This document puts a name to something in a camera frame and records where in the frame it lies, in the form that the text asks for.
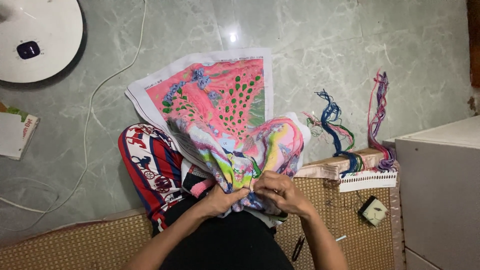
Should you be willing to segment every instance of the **hand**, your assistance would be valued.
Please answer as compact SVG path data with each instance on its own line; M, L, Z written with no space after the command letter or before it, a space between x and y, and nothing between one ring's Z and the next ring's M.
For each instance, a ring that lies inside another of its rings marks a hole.
M195 207L204 217L216 217L225 213L232 204L246 197L249 192L247 188L242 188L233 193L225 194L223 189L216 184L205 198L195 204Z
M271 199L280 210L288 214L306 217L317 212L308 198L284 174L264 171L253 185L253 191Z

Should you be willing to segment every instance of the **power cord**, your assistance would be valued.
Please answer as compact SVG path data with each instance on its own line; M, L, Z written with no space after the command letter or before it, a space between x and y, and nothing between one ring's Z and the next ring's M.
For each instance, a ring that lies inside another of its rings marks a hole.
M8 229L8 228L4 228L4 227L0 227L0 229L5 229L5 230L8 230L8 231L13 231L13 232L21 232L21 231L25 231L25 230L28 230L30 229L31 227L33 227L35 224L37 224L40 219L42 219L43 216L45 216L45 214L47 213L50 213L50 212L53 212L55 210L57 210L58 208L60 208L61 206L63 206L72 196L73 194L75 193L75 191L77 190L78 188L78 185L80 184L80 181L82 180L82 178L84 177L85 173L87 172L87 169L88 169L88 158L87 158L87 127L88 127L88 121L90 120L90 114L91 114L91 111L92 111L92 101L93 101L93 97L95 95L95 93L100 89L100 87L105 83L107 82L109 79L115 77L116 75L124 72L125 70L127 70L128 68L130 68L134 63L135 61L137 60L137 57L138 57L138 53L140 52L140 47L142 45L142 39L143 39L143 36L144 36L144 24L145 24L145 16L146 16L146 13L147 13L147 0L144 0L144 3L145 3L145 8L144 8L144 18L142 20L142 29L140 31L140 42L138 44L138 49L137 49L137 52L135 54L135 57L133 58L133 61L126 67L122 68L121 70L115 72L114 74L110 75L108 78L106 78L105 80L103 80L96 88L95 90L92 92L92 95L90 96L90 102L88 104L88 113L87 113L87 120L85 121L85 129L84 129L84 153L85 153L85 169L83 170L82 174L80 174L80 177L78 178L78 181L77 181L77 184L75 185L75 187L73 188L72 192L70 193L70 195L61 203L59 204L58 206L53 207L53 205L57 202L58 198L59 198L59 194L57 193L57 199L50 205L50 207L45 210L45 211L42 211L42 210L37 210L37 209L32 209L32 208L28 208L28 207L25 207L25 206L21 206L19 204L16 204L16 203L13 203L7 199L4 199L2 197L0 197L0 200L7 203L7 204L10 204L10 205L13 205L17 208L21 208L21 209L24 209L24 210L27 210L27 211L31 211L31 212L37 212L37 213L42 213L42 215L40 215L40 217L35 221L33 222L30 226L24 228L24 229L21 229L21 230L12 230L12 229ZM22 178L22 179L27 179L27 180L31 180L31 181L35 181L37 183L40 183L40 184L43 184L43 185L46 185L48 187L51 188L51 186L45 184L45 183L42 183L40 181L37 181L37 180L34 180L34 179L30 179L30 178L23 178L23 177L18 177L18 178Z

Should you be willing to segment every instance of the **gray tile floor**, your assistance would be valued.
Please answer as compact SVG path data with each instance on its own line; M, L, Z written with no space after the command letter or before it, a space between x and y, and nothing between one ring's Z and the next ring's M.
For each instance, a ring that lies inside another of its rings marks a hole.
M60 201L68 196L84 168L90 93L137 50L142 0L80 4L88 42L71 74L47 87L0 87L4 101L41 117L24 160L0 159L0 196L38 209L46 209L54 195L18 177L51 185ZM472 114L464 0L150 0L137 62L95 97L89 169L78 190L32 229L0 229L0 242L139 207L117 149L120 132L140 121L123 94L126 86L186 54L243 47L273 50L275 114L320 113L325 104L312 93L325 88L341 106L357 148L367 146L368 100L379 68L390 79L380 139ZM333 152L331 143L314 138L306 162ZM37 217L0 202L1 227L21 229Z

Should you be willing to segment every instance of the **person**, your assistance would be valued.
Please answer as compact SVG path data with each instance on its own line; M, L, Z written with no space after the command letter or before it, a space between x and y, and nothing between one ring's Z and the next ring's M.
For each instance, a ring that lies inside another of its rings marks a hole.
M128 127L118 143L153 226L152 239L130 258L124 270L293 269L274 239L275 228L247 211L217 217L247 196L248 189L225 194L216 184L203 199L196 199L181 185L185 177L198 174L191 169L186 176L182 173L184 158L176 145L151 125ZM253 191L272 200L283 212L300 217L315 269L348 269L315 207L288 176L264 171Z

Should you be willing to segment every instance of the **person's left hand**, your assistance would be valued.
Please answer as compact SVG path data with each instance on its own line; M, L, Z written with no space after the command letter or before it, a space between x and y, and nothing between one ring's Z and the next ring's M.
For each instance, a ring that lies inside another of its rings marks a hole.
M195 204L200 213L212 218L225 213L236 201L246 197L250 191L242 188L230 194L225 194L223 189L216 184L205 198Z

